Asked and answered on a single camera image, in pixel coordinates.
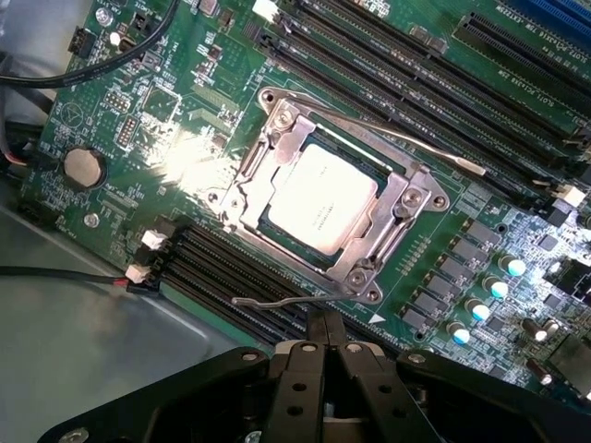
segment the screw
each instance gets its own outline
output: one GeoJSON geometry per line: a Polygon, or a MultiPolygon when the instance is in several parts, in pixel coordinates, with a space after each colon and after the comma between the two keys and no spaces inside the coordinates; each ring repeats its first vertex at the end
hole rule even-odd
{"type": "Polygon", "coordinates": [[[95,214],[94,212],[84,216],[84,224],[86,224],[91,229],[98,228],[100,222],[101,219],[99,219],[99,215],[95,214]]]}
{"type": "Polygon", "coordinates": [[[408,189],[403,194],[403,203],[409,208],[416,208],[423,201],[423,195],[416,189],[408,189]]]}
{"type": "Polygon", "coordinates": [[[380,293],[378,291],[369,291],[366,297],[370,302],[377,302],[380,300],[380,293]]]}
{"type": "Polygon", "coordinates": [[[427,359],[424,356],[418,353],[411,353],[408,356],[408,360],[410,360],[413,363],[416,363],[417,365],[421,365],[427,361],[427,359]]]}
{"type": "Polygon", "coordinates": [[[360,353],[363,348],[359,346],[357,343],[347,344],[346,350],[350,353],[360,353]]]}
{"type": "Polygon", "coordinates": [[[279,115],[275,117],[275,125],[279,128],[287,128],[294,122],[294,115],[287,111],[282,110],[279,115]]]}
{"type": "Polygon", "coordinates": [[[433,206],[435,208],[444,208],[447,204],[447,199],[444,196],[437,196],[433,199],[433,206]]]}
{"type": "Polygon", "coordinates": [[[96,17],[96,21],[99,22],[99,25],[104,28],[111,26],[111,23],[113,23],[113,14],[106,7],[99,7],[94,13],[94,16],[96,17]]]}
{"type": "Polygon", "coordinates": [[[78,429],[74,429],[73,431],[64,434],[58,443],[84,443],[86,440],[89,439],[89,431],[87,431],[84,427],[79,427],[78,429]]]}
{"type": "Polygon", "coordinates": [[[244,438],[244,443],[259,443],[261,435],[262,432],[260,431],[252,431],[244,438]]]}
{"type": "Polygon", "coordinates": [[[349,274],[349,283],[352,286],[363,286],[368,281],[368,277],[362,270],[354,270],[349,274]]]}

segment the black cable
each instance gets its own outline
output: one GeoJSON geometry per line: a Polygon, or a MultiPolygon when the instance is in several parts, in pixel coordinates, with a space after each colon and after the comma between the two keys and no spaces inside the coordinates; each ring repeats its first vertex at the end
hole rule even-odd
{"type": "Polygon", "coordinates": [[[77,272],[75,270],[29,268],[22,266],[0,266],[0,277],[43,277],[46,279],[86,281],[114,286],[126,286],[128,283],[128,280],[125,277],[108,277],[104,275],[87,274],[86,272],[77,272]]]}
{"type": "Polygon", "coordinates": [[[146,39],[134,46],[129,51],[116,55],[109,60],[97,63],[96,65],[86,66],[76,71],[67,72],[60,76],[45,77],[45,78],[25,78],[0,76],[0,85],[18,87],[18,88],[34,88],[37,90],[49,90],[56,88],[67,88],[69,86],[78,85],[95,78],[104,76],[109,72],[115,71],[117,68],[130,62],[138,55],[148,51],[154,44],[156,44],[161,37],[168,31],[173,22],[176,11],[181,4],[181,0],[170,0],[170,5],[164,13],[163,20],[158,27],[146,39]]]}

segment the pcie slot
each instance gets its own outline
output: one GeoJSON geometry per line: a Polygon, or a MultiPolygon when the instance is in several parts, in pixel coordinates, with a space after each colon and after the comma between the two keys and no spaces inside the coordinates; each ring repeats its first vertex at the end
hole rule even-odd
{"type": "Polygon", "coordinates": [[[573,0],[507,0],[507,3],[561,37],[591,52],[591,13],[573,0]]]}
{"type": "Polygon", "coordinates": [[[460,24],[455,35],[515,75],[530,81],[533,86],[547,91],[565,105],[573,107],[581,114],[591,115],[590,85],[514,38],[506,30],[472,13],[460,24]]]}
{"type": "Polygon", "coordinates": [[[292,30],[286,36],[286,39],[297,52],[311,54],[334,72],[349,78],[355,84],[368,91],[371,97],[377,98],[374,101],[377,106],[387,107],[390,111],[391,118],[396,115],[392,112],[393,108],[402,111],[412,119],[420,118],[421,114],[423,114],[424,118],[428,114],[430,115],[429,120],[438,125],[442,129],[442,133],[447,138],[451,138],[454,144],[463,147],[464,152],[477,150],[488,163],[497,164],[505,173],[511,172],[513,177],[516,180],[522,181],[525,186],[530,186],[536,180],[543,180],[543,177],[525,168],[522,164],[517,162],[507,164],[503,160],[502,155],[494,148],[485,145],[477,138],[469,137],[454,124],[448,123],[441,118],[439,109],[424,105],[421,101],[417,103],[417,98],[413,95],[403,94],[402,91],[394,90],[393,84],[387,80],[373,75],[374,73],[367,72],[362,66],[349,63],[335,52],[327,51],[326,48],[319,46],[318,43],[310,39],[305,33],[299,30],[292,30]]]}

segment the chip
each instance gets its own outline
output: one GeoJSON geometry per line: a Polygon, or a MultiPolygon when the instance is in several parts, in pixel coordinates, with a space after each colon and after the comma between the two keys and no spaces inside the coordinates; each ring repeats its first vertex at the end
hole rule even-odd
{"type": "Polygon", "coordinates": [[[271,199],[268,217],[301,243],[333,256],[377,192],[375,180],[310,144],[271,199]]]}
{"type": "Polygon", "coordinates": [[[505,322],[498,317],[491,318],[487,323],[487,328],[494,330],[495,332],[501,332],[501,329],[505,326],[505,322]]]}
{"type": "Polygon", "coordinates": [[[474,277],[474,272],[467,268],[464,265],[461,265],[453,258],[446,257],[440,264],[440,269],[449,274],[450,277],[453,279],[459,279],[465,277],[467,279],[472,279],[474,277]]]}
{"type": "Polygon", "coordinates": [[[447,296],[447,295],[457,295],[461,292],[460,288],[455,286],[454,284],[445,281],[439,275],[434,275],[431,280],[428,282],[427,289],[436,293],[437,295],[447,296]]]}
{"type": "Polygon", "coordinates": [[[551,251],[556,247],[558,244],[558,239],[554,238],[551,235],[544,235],[544,237],[539,241],[537,244],[539,247],[544,249],[545,251],[551,251]]]}
{"type": "Polygon", "coordinates": [[[419,314],[415,309],[408,308],[402,316],[403,322],[416,329],[421,329],[425,325],[427,318],[419,314]]]}
{"type": "Polygon", "coordinates": [[[414,301],[414,305],[420,307],[428,314],[434,313],[436,310],[444,311],[447,305],[426,293],[420,293],[414,301]]]}
{"type": "Polygon", "coordinates": [[[544,305],[549,306],[552,309],[556,309],[561,301],[562,300],[559,297],[551,293],[548,295],[548,297],[546,297],[546,300],[544,300],[544,305]]]}
{"type": "Polygon", "coordinates": [[[494,365],[492,369],[489,370],[488,374],[502,380],[502,378],[505,377],[505,374],[507,374],[507,371],[500,366],[494,365]]]}

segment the ram slot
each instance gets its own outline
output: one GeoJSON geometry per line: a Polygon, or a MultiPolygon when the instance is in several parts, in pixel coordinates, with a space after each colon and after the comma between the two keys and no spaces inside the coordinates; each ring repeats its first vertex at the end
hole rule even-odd
{"type": "MultiPolygon", "coordinates": [[[[432,123],[428,124],[422,116],[418,116],[416,120],[413,120],[404,114],[396,114],[392,116],[391,113],[378,107],[365,96],[354,94],[347,87],[335,82],[330,75],[326,74],[326,71],[317,69],[296,58],[286,48],[280,46],[274,48],[265,46],[261,49],[266,51],[269,57],[276,60],[280,65],[284,66],[294,74],[299,75],[301,78],[321,90],[330,92],[336,99],[343,104],[350,106],[351,109],[358,111],[364,118],[376,123],[388,125],[393,130],[404,132],[412,137],[425,141],[440,150],[447,150],[455,155],[464,155],[464,153],[457,148],[458,143],[461,143],[461,141],[456,140],[457,143],[449,141],[455,140],[455,137],[452,134],[447,134],[449,140],[442,138],[441,134],[446,133],[445,129],[432,123]]],[[[471,161],[482,162],[482,160],[475,157],[473,153],[465,154],[464,156],[471,161]]],[[[530,198],[524,195],[524,190],[519,185],[516,185],[515,182],[507,180],[502,174],[489,171],[484,177],[471,175],[471,178],[482,186],[488,188],[498,197],[511,202],[515,207],[531,210],[534,206],[532,205],[530,198]]]]}
{"type": "Polygon", "coordinates": [[[477,128],[481,133],[490,134],[515,152],[524,152],[528,160],[534,160],[541,167],[550,168],[550,170],[560,169],[563,166],[565,159],[561,157],[560,153],[549,151],[545,145],[537,147],[533,138],[525,137],[511,130],[509,126],[500,123],[497,117],[491,117],[488,112],[475,106],[474,102],[468,100],[464,95],[441,85],[429,76],[422,75],[420,77],[416,72],[416,67],[409,66],[412,65],[411,60],[405,63],[396,58],[385,57],[382,52],[355,36],[353,32],[334,27],[317,11],[310,11],[303,25],[307,30],[314,30],[315,33],[325,37],[328,41],[338,44],[356,58],[375,66],[390,78],[403,82],[407,88],[419,92],[438,104],[439,107],[449,109],[458,118],[477,128]]]}
{"type": "Polygon", "coordinates": [[[545,177],[534,173],[518,162],[507,164],[501,159],[502,156],[499,155],[495,148],[486,145],[477,138],[471,138],[456,127],[453,122],[446,122],[441,117],[439,108],[423,103],[413,94],[405,94],[402,85],[395,82],[391,83],[380,76],[374,75],[375,73],[368,72],[363,66],[348,62],[335,51],[320,46],[301,30],[292,30],[286,35],[285,39],[296,52],[311,55],[318,62],[362,87],[363,90],[369,93],[369,97],[373,98],[372,101],[376,106],[388,110],[391,118],[397,115],[394,111],[396,109],[414,120],[420,118],[421,114],[423,116],[428,114],[430,116],[429,120],[441,128],[441,132],[447,138],[452,138],[454,144],[463,147],[464,155],[477,150],[487,164],[496,164],[500,170],[503,170],[512,179],[520,181],[524,186],[531,186],[534,182],[545,179],[545,177]]]}
{"type": "MultiPolygon", "coordinates": [[[[309,293],[287,280],[277,269],[196,223],[183,231],[162,275],[166,284],[270,346],[279,341],[304,339],[310,307],[318,310],[334,308],[321,302],[307,304],[306,308],[287,305],[271,311],[232,305],[236,287],[241,293],[251,293],[255,299],[269,303],[309,296],[309,293]]],[[[395,358],[398,355],[400,349],[396,345],[346,312],[343,315],[351,340],[378,341],[387,356],[395,358]]]]}
{"type": "Polygon", "coordinates": [[[571,136],[570,133],[552,125],[520,103],[498,93],[460,67],[430,53],[429,48],[422,43],[393,28],[350,0],[317,0],[313,3],[300,0],[296,10],[305,14],[316,11],[339,29],[343,28],[342,23],[335,21],[335,18],[349,23],[356,30],[363,30],[363,33],[357,36],[382,52],[385,57],[395,58],[401,55],[414,60],[418,66],[450,84],[454,89],[477,102],[485,103],[495,113],[508,116],[514,122],[513,125],[521,124],[519,127],[530,128],[531,133],[546,139],[553,146],[562,146],[563,141],[571,136]]]}

